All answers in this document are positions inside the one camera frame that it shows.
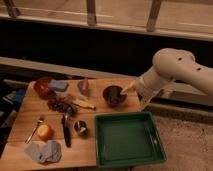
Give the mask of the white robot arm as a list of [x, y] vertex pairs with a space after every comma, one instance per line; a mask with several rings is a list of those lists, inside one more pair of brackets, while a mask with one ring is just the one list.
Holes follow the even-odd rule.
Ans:
[[121, 94], [135, 91], [142, 96], [140, 105], [146, 107], [166, 85], [183, 81], [213, 98], [213, 68], [195, 61], [187, 50], [163, 48], [152, 59], [152, 67], [122, 89]]

